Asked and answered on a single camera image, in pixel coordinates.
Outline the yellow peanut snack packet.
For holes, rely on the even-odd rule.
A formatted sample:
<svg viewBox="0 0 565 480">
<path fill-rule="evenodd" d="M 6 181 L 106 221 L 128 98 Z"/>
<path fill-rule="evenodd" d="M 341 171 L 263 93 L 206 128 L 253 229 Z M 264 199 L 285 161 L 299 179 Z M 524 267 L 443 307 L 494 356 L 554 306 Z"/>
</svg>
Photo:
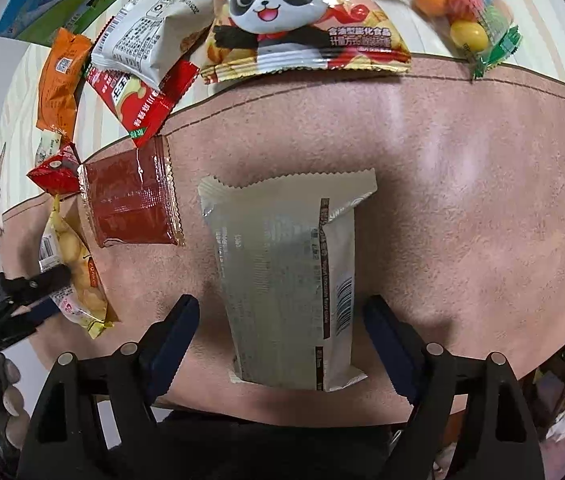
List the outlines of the yellow peanut snack packet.
<svg viewBox="0 0 565 480">
<path fill-rule="evenodd" d="M 43 272 L 59 264 L 71 271 L 70 284 L 50 295 L 70 322 L 80 325 L 92 339 L 113 326 L 108 320 L 109 301 L 92 254 L 80 235 L 62 217 L 59 195 L 54 198 L 43 230 L 38 264 Z"/>
</svg>

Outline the small red snack packet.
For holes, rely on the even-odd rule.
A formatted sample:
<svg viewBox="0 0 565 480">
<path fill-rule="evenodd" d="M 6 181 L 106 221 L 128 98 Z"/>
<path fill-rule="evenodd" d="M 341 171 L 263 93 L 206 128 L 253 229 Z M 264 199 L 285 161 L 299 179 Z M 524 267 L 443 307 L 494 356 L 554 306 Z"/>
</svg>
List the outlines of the small red snack packet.
<svg viewBox="0 0 565 480">
<path fill-rule="evenodd" d="M 80 191 L 77 169 L 80 166 L 73 143 L 41 162 L 28 172 L 28 178 L 51 196 L 71 195 Z"/>
</svg>

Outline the dark red snack packet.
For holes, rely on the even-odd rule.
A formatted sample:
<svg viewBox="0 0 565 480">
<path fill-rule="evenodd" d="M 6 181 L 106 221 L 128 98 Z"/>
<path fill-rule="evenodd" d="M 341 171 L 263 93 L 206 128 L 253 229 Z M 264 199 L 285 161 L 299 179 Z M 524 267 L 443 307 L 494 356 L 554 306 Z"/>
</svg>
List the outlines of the dark red snack packet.
<svg viewBox="0 0 565 480">
<path fill-rule="evenodd" d="M 185 243 L 171 154 L 162 136 L 78 168 L 99 247 Z"/>
</svg>

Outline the small white green packet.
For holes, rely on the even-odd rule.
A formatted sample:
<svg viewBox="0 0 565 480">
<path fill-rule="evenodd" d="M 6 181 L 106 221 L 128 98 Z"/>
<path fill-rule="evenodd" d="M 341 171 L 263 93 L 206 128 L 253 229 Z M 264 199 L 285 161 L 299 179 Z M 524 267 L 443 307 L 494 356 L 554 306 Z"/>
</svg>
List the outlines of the small white green packet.
<svg viewBox="0 0 565 480">
<path fill-rule="evenodd" d="M 45 160 L 55 156 L 60 151 L 63 136 L 60 132 L 44 130 L 40 134 L 40 143 L 38 144 L 34 166 L 40 166 Z"/>
</svg>

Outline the red long snack packet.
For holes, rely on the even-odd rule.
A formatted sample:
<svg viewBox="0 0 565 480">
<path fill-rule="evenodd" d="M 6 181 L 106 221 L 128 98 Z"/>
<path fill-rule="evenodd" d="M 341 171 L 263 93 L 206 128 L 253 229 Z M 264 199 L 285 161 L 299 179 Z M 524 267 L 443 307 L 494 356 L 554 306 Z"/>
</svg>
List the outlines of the red long snack packet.
<svg viewBox="0 0 565 480">
<path fill-rule="evenodd" d="M 199 68 L 181 58 L 166 74 L 160 90 L 137 76 L 116 70 L 98 70 L 90 64 L 87 82 L 104 101 L 138 148 L 162 128 L 166 118 L 198 76 Z"/>
</svg>

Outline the orange snack packet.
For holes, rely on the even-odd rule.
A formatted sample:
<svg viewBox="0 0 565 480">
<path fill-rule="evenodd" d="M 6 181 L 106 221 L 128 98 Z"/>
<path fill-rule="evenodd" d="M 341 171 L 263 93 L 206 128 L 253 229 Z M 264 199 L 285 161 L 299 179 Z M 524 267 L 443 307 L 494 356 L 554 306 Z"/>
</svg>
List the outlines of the orange snack packet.
<svg viewBox="0 0 565 480">
<path fill-rule="evenodd" d="M 36 127 L 59 133 L 64 142 L 73 141 L 77 118 L 75 92 L 90 51 L 89 38 L 59 28 L 40 73 Z"/>
</svg>

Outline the beige snack packet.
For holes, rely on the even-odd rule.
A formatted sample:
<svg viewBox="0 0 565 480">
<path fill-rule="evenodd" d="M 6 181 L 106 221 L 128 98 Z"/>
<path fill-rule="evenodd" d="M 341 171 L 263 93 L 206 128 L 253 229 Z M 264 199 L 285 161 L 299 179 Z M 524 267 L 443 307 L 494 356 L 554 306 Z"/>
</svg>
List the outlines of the beige snack packet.
<svg viewBox="0 0 565 480">
<path fill-rule="evenodd" d="M 376 190 L 371 169 L 242 188 L 200 182 L 235 347 L 233 382 L 333 392 L 365 379 L 352 364 L 355 209 Z"/>
</svg>

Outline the white grey snack packet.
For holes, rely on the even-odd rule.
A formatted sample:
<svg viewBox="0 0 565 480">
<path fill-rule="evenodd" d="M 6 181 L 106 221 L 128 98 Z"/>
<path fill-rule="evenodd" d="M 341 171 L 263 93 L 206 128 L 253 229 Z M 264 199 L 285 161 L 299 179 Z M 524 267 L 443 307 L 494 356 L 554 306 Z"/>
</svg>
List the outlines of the white grey snack packet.
<svg viewBox="0 0 565 480">
<path fill-rule="evenodd" d="M 158 90 L 213 18 L 214 0 L 128 0 L 96 41 L 92 64 Z"/>
</svg>

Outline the panda snack bag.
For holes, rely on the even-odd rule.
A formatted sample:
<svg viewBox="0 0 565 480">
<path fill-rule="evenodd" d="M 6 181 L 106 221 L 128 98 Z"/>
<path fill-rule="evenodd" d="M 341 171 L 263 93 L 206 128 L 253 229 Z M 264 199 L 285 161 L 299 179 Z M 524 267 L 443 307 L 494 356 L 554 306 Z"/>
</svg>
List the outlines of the panda snack bag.
<svg viewBox="0 0 565 480">
<path fill-rule="evenodd" d="M 404 74 L 412 55 L 375 0 L 214 0 L 206 84 L 284 70 Z"/>
</svg>

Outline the colourful candy bag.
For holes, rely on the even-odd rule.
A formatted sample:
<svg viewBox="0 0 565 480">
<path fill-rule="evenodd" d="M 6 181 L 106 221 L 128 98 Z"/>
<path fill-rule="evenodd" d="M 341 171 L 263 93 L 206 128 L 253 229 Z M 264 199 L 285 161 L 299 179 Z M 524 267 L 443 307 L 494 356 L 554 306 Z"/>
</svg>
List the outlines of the colourful candy bag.
<svg viewBox="0 0 565 480">
<path fill-rule="evenodd" d="M 470 78 L 482 78 L 507 61 L 522 40 L 504 0 L 403 0 L 469 63 Z"/>
</svg>

